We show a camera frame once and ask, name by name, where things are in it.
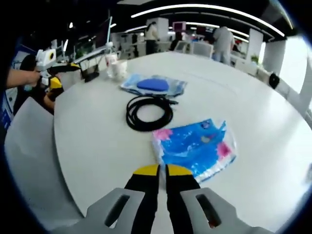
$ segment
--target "paper cup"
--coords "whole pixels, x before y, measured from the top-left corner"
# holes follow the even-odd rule
[[[122,81],[127,76],[127,60],[119,60],[111,64],[113,80]]]

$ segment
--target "white round table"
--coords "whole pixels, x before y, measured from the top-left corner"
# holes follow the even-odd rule
[[[257,79],[212,60],[173,52],[128,61],[128,71],[165,75],[188,82],[176,98],[172,128],[207,118],[225,119],[237,143],[238,157],[226,170],[201,184],[236,207],[251,226],[279,229],[310,185],[312,131],[276,91]],[[54,129],[68,189],[83,215],[134,170],[154,164],[151,133],[127,126],[127,102],[134,95],[101,77],[78,83],[57,98]],[[157,107],[139,116],[153,120]],[[152,233],[173,233],[166,192],[159,189]]]

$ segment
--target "blue sponge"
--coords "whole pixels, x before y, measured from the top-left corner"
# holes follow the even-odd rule
[[[144,79],[136,84],[139,89],[153,90],[153,91],[167,91],[169,84],[163,79]]]

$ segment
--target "black cable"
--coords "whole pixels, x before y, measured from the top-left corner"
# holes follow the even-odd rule
[[[127,104],[126,120],[130,128],[140,132],[150,132],[166,126],[172,120],[174,113],[170,105],[178,104],[176,101],[168,100],[165,97],[151,95],[138,96],[131,99]],[[144,122],[138,118],[137,112],[140,107],[145,105],[155,105],[164,110],[164,115],[153,122]]]

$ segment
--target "tissue package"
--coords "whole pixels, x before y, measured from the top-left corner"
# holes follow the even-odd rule
[[[225,121],[205,121],[153,132],[153,146],[160,165],[175,164],[192,171],[203,182],[236,158],[233,135]]]

